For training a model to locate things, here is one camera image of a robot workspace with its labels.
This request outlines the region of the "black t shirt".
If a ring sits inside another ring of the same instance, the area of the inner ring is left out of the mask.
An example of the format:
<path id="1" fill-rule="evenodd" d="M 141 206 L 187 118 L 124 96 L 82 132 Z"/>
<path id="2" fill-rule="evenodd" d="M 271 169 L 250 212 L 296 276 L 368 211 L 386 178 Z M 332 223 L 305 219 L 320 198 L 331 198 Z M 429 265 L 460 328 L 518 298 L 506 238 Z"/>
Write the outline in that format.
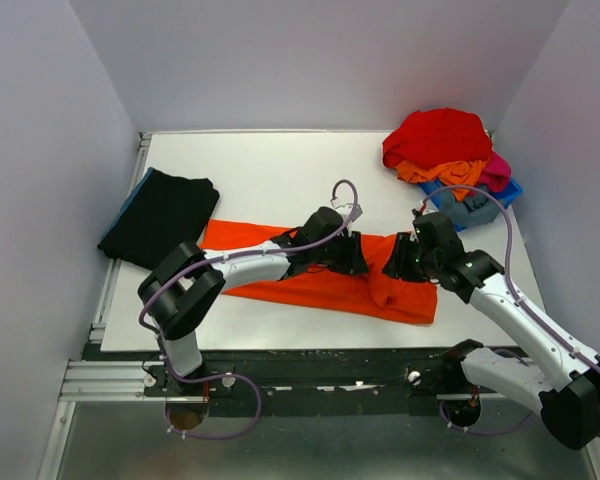
<path id="1" fill-rule="evenodd" d="M 219 199 L 207 178 L 172 176 L 154 168 L 97 248 L 110 259 L 153 270 L 180 243 L 200 238 Z"/>

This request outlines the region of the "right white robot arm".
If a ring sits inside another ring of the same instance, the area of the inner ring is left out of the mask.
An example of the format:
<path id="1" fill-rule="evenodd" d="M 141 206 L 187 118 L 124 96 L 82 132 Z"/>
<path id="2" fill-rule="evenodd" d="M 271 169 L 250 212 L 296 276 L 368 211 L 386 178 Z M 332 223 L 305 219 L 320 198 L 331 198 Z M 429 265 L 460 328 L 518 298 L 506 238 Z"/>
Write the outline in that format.
<path id="1" fill-rule="evenodd" d="M 579 450 L 600 437 L 600 354 L 560 327 L 513 282 L 509 263 L 467 251 L 440 212 L 414 213 L 396 236 L 383 272 L 435 283 L 493 321 L 531 359 L 524 365 L 474 340 L 447 354 L 440 379 L 449 390 L 485 387 L 525 407 L 562 445 Z"/>

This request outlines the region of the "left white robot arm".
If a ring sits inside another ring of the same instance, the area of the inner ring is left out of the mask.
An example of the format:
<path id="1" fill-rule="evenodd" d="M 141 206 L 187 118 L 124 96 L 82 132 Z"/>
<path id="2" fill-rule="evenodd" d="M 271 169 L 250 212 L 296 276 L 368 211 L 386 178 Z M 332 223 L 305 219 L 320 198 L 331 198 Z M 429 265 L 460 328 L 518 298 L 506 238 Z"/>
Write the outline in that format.
<path id="1" fill-rule="evenodd" d="M 304 225 L 240 249 L 178 245 L 137 290 L 143 304 L 139 323 L 157 337 L 170 366 L 168 384 L 181 395 L 200 387 L 203 358 L 196 329 L 220 294 L 258 282 L 286 281 L 318 268 L 342 275 L 368 273 L 361 234 L 350 229 L 361 214 L 355 203 L 323 206 Z"/>

